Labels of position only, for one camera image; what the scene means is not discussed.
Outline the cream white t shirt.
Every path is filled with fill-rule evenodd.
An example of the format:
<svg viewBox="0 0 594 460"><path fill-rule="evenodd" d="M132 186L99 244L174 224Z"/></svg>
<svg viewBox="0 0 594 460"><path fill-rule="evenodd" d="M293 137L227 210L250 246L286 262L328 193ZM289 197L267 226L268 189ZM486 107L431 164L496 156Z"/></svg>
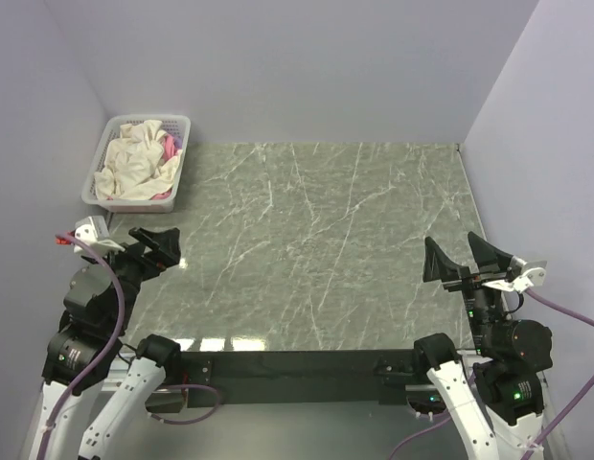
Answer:
<svg viewBox="0 0 594 460"><path fill-rule="evenodd" d="M93 174L96 198L152 200L155 195L172 190L183 149L163 165L168 134L160 120L120 125L119 136L108 143L102 169Z"/></svg>

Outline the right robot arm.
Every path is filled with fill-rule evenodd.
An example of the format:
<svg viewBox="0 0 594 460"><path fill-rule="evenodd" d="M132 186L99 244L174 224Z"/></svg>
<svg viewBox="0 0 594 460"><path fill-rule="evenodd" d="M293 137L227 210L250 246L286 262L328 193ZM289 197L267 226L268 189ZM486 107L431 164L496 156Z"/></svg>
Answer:
<svg viewBox="0 0 594 460"><path fill-rule="evenodd" d="M538 375L553 365L552 332L537 321L514 319L502 295L522 296L542 286L546 263L527 262L473 232L468 245L476 271L453 262L425 238L423 281L461 293L481 359L465 365L452 340L436 333L415 341L414 367L437 389L469 458L541 459L537 437L544 399Z"/></svg>

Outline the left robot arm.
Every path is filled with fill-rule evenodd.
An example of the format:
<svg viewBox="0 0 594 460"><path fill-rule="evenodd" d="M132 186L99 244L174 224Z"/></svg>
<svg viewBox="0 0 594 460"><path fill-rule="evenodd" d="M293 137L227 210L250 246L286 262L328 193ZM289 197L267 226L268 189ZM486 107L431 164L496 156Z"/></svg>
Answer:
<svg viewBox="0 0 594 460"><path fill-rule="evenodd" d="M95 420L89 418L144 282L179 264L180 231L130 229L131 244L101 240L85 225L57 236L87 265L63 299L58 331L42 370L42 405L32 459L106 459L112 444L150 394L181 373L176 342L152 334L140 341L126 377Z"/></svg>

